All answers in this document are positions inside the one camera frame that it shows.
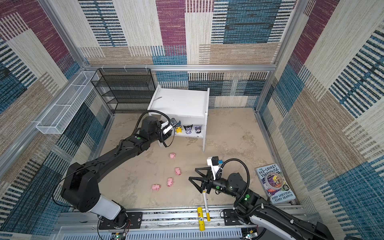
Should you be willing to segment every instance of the black wire mesh rack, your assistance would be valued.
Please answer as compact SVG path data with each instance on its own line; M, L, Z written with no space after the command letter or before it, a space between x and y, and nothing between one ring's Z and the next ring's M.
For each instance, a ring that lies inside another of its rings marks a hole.
M92 79L112 113L142 113L155 93L151 70L147 68L99 68Z

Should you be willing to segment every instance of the mesh shelf tier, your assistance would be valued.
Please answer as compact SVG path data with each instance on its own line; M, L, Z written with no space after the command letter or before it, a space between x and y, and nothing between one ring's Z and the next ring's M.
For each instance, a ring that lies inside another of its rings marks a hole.
M43 134L63 134L91 92L94 71L83 71L43 116L36 128Z
M155 92L151 70L99 68L92 81L112 113L142 113Z

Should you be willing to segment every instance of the white mesh basket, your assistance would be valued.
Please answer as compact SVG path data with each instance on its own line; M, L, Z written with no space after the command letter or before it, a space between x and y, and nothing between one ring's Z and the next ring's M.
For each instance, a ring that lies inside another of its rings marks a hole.
M80 73L36 128L43 134L63 134L93 88L92 76L98 77L93 71Z

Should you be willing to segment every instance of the glue stick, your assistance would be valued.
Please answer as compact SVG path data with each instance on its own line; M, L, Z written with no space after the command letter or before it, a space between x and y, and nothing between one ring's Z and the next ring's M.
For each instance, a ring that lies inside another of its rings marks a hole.
M207 215L207 221L211 221L211 217L209 217L209 209L208 209L208 203L207 203L207 195L205 191L203 191L203 198L204 198L204 205L205 205L205 214Z
M197 208L197 216L199 217L199 229L200 231L204 231L205 230L204 216L203 216L203 209L201 207Z

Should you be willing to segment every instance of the pink pig figurine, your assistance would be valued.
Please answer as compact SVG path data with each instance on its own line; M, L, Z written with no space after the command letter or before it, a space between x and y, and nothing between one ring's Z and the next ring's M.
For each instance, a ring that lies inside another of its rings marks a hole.
M173 178L168 178L168 187L173 185Z
M176 175L181 175L181 171L179 167L175 167L175 173Z
M160 185L159 185L159 184L153 184L151 189L152 189L152 190L159 191L159 189L160 189Z

